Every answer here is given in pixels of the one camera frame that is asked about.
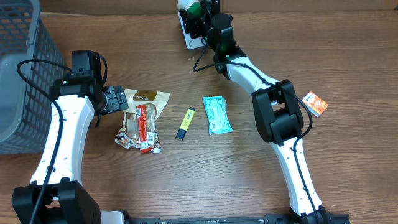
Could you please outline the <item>green lid jar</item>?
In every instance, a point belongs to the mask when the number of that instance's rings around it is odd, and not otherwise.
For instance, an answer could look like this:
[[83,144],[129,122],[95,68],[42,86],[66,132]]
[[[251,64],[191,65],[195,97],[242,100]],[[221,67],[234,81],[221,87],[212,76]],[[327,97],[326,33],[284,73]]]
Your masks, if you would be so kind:
[[204,15],[200,0],[178,0],[177,7],[178,9],[183,9],[195,16]]

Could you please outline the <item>brown cookie bag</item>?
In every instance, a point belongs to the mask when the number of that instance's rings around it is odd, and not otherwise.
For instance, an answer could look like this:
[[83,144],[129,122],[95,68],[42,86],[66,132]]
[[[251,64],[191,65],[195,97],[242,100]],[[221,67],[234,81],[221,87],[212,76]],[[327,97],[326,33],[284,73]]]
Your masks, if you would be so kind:
[[138,149],[141,153],[161,153],[156,121],[166,107],[170,94],[152,90],[124,91],[128,109],[124,110],[122,128],[115,137],[115,143],[125,149]]

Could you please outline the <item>red snack bar wrapper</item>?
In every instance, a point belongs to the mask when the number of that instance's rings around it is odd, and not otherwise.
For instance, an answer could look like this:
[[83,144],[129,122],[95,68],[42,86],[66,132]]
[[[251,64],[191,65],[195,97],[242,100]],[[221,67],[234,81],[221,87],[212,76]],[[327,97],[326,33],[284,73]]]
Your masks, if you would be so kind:
[[147,116],[146,116],[146,105],[141,104],[136,107],[137,122],[139,127],[139,140],[140,140],[140,151],[146,153],[150,151],[147,136]]

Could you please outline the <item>yellow highlighter marker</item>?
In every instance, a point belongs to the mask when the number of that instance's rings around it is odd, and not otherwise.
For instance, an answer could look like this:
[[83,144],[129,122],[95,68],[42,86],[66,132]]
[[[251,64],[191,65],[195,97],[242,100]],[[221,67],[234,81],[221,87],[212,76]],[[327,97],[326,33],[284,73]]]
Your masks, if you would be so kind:
[[178,129],[177,135],[175,137],[176,139],[183,141],[183,139],[187,133],[187,130],[190,126],[190,123],[192,122],[192,119],[195,115],[195,112],[196,112],[195,108],[189,107],[189,109],[187,110],[187,112],[184,116],[184,119]]

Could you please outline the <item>teal tissue packet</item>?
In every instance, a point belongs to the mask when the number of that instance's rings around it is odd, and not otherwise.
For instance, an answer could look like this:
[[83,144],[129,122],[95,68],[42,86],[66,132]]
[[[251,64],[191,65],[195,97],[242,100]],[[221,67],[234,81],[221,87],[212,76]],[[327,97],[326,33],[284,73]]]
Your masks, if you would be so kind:
[[222,96],[203,97],[203,104],[209,122],[209,135],[233,131],[227,115],[227,102]]

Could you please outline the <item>orange snack packet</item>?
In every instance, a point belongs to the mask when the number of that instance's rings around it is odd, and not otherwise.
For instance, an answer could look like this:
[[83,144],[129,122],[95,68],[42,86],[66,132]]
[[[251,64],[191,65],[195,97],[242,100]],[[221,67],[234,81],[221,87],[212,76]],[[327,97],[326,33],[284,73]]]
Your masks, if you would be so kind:
[[316,117],[321,116],[328,108],[328,103],[311,91],[304,96],[302,101]]

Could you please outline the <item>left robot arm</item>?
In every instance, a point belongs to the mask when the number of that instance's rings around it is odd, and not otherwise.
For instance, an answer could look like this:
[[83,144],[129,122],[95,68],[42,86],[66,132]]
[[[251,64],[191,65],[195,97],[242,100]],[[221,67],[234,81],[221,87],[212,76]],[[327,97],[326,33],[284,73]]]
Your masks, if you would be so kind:
[[101,210],[81,183],[86,134],[93,119],[126,110],[121,86],[106,86],[105,58],[91,50],[72,53],[72,67],[45,92],[21,72],[32,88],[51,102],[51,122],[41,162],[30,184],[17,187],[12,207],[21,223],[129,223],[127,212]]

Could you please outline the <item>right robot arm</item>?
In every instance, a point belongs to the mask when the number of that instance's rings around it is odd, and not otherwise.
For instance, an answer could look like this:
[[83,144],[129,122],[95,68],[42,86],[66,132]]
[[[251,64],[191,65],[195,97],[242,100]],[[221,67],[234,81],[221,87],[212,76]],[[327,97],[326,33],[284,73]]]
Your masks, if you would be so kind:
[[256,68],[234,39],[233,17],[217,0],[179,0],[180,24],[189,49],[214,51],[212,67],[252,97],[257,130],[279,160],[290,199],[290,223],[328,223],[303,154],[303,101],[289,80],[278,81]]

